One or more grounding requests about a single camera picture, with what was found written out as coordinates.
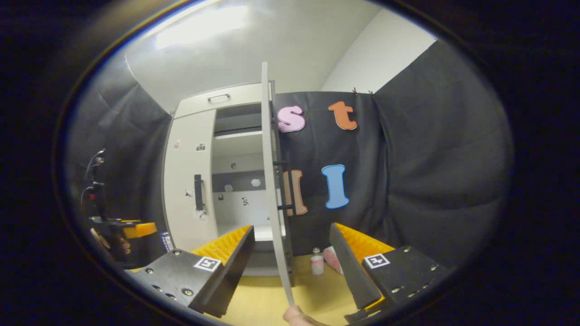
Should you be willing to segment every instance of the black curtain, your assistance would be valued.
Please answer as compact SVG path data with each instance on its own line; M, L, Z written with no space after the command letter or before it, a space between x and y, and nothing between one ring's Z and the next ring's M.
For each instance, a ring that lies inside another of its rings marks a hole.
M123 56L109 60L85 87L68 119L65 170L69 197L79 224L90 224L80 207L90 159L105 149L98 180L105 183L106 215L155 222L157 233L129 240L138 262L151 262L165 252L166 231L161 198L161 167L171 123L166 113L133 77Z
M509 188L513 145L498 98L437 41L374 100L387 139L386 242L460 263L489 238Z
M355 130L328 107L353 108ZM274 112L304 111L306 126L281 133L308 212L289 218L295 255L329 245L332 222L389 245L412 245L446 266L489 238L505 203L513 146L503 108L480 75L436 41L374 95L277 94ZM350 202L327 209L321 169L343 164Z

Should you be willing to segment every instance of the foam letter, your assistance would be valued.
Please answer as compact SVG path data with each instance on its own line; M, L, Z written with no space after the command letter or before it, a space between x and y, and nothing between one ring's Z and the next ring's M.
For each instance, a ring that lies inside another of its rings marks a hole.
M352 113L353 108L346 106L343 101L334 103L328 109L334 111L334 119L336 119L336 124L341 129L353 130L357 127L357 122L349 119L349 112Z
M345 166L342 164L329 165L322 168L322 174L327 177L328 181L328 209L335 209L345 206L349 199L345 196L345 184L342 180L342 173Z
M284 178L284 196L286 197L286 205L290 205L290 183L288 182L288 171L282 174ZM302 215L308 211L308 207L304 206L302 202L302 194L300 193L300 178L302 178L302 171L292 170L292 189L294 190L294 205L296 206L296 215ZM294 215L292 210L288 210L288 216Z
M298 106L283 107L278 111L278 129L281 132L293 132L304 128L306 120L301 117L302 109Z

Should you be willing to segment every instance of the small picture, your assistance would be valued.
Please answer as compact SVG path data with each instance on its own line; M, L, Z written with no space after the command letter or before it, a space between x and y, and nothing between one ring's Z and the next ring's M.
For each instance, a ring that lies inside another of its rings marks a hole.
M206 271L214 271L222 262L217 259L203 257L193 267L203 269Z
M385 258L385 256L383 256L382 253L377 253L376 255L365 257L364 260L372 269L390 264L390 262Z

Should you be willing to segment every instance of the white cabinet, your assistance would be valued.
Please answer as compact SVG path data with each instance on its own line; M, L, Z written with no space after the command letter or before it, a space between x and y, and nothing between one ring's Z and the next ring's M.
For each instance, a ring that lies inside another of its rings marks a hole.
M271 128L274 87L267 73L263 77L262 83L180 102L165 150L165 213L175 246L187 251L254 225L256 245L244 275L280 276L291 303L291 250L285 210L278 207L284 188L281 169L274 167L279 160Z

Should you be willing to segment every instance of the blue letter i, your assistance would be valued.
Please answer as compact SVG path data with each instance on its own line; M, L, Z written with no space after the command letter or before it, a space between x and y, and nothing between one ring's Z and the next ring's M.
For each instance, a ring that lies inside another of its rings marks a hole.
M342 180L342 173L345 166L342 164L328 165L322 168L322 174L327 177L328 181L328 209L335 209L345 206L349 199L345 196L345 185Z

